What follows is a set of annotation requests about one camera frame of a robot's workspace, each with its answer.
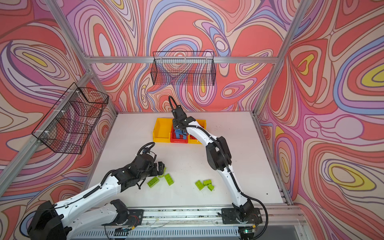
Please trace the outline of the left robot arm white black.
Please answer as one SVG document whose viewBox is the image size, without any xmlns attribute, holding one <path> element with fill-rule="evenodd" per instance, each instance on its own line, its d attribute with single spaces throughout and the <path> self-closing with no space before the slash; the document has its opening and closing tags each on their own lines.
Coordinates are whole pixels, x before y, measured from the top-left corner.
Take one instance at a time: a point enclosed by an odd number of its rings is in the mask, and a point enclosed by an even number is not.
<svg viewBox="0 0 384 240">
<path fill-rule="evenodd" d="M 121 200 L 94 207 L 131 187 L 141 188 L 146 178 L 164 173 L 164 163 L 157 162 L 152 151 L 155 145 L 143 145 L 131 163 L 108 171 L 95 186 L 66 200 L 39 205 L 25 235 L 31 240 L 70 240 L 101 225 L 125 225 L 130 213 Z"/>
</svg>

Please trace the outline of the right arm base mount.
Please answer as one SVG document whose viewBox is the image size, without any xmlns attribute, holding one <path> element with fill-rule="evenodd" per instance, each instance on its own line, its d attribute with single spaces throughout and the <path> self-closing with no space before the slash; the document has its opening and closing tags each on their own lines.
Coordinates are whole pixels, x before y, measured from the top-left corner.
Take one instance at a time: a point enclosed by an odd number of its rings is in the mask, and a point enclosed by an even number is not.
<svg viewBox="0 0 384 240">
<path fill-rule="evenodd" d="M 223 208 L 219 212 L 224 224 L 251 224 L 259 225 L 263 223 L 262 215 L 259 208 L 251 209 L 242 213 L 235 208 Z"/>
</svg>

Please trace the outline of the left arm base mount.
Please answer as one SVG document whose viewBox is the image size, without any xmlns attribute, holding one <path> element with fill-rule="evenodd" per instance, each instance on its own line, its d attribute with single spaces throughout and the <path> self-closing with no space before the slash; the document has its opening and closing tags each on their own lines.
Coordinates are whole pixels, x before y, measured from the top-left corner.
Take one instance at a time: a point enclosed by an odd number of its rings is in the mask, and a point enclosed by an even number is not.
<svg viewBox="0 0 384 240">
<path fill-rule="evenodd" d="M 114 221 L 114 225 L 123 229 L 131 229 L 138 227 L 142 224 L 144 217 L 144 210 L 142 209 L 131 209 L 128 210 L 127 214 L 120 217 L 118 221 Z"/>
</svg>

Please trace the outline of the blue lego brick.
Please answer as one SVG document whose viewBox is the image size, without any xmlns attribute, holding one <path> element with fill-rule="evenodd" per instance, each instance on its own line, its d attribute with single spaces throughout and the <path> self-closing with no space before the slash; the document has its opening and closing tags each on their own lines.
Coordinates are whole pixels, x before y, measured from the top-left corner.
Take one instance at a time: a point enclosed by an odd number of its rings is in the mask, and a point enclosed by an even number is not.
<svg viewBox="0 0 384 240">
<path fill-rule="evenodd" d="M 175 138 L 178 140 L 186 140 L 188 138 L 188 135 L 185 134 L 182 130 L 176 129 L 175 130 Z"/>
</svg>

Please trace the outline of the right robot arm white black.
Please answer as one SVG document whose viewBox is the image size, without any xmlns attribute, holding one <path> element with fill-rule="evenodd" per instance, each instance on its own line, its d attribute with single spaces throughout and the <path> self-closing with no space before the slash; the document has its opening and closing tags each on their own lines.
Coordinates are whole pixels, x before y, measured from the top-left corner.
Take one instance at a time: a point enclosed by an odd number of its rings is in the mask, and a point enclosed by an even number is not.
<svg viewBox="0 0 384 240">
<path fill-rule="evenodd" d="M 268 211 L 260 200 L 243 193 L 233 170 L 232 155 L 226 139 L 212 135 L 196 119 L 187 116 L 172 96 L 168 96 L 168 101 L 174 117 L 173 128 L 193 136 L 205 146 L 209 166 L 219 173 L 230 192 L 236 216 L 234 220 L 240 224 L 252 224 L 252 227 L 242 229 L 240 239 L 259 239 L 268 227 Z"/>
</svg>

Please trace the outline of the green lego brick large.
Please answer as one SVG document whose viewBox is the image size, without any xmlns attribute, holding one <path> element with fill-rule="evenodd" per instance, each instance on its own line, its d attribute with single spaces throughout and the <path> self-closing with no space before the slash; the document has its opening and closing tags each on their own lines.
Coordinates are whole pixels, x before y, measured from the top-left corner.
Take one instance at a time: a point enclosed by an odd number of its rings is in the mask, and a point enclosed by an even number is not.
<svg viewBox="0 0 384 240">
<path fill-rule="evenodd" d="M 205 187 L 205 185 L 200 180 L 195 182 L 195 186 L 198 188 L 199 191 L 201 191 Z"/>
</svg>

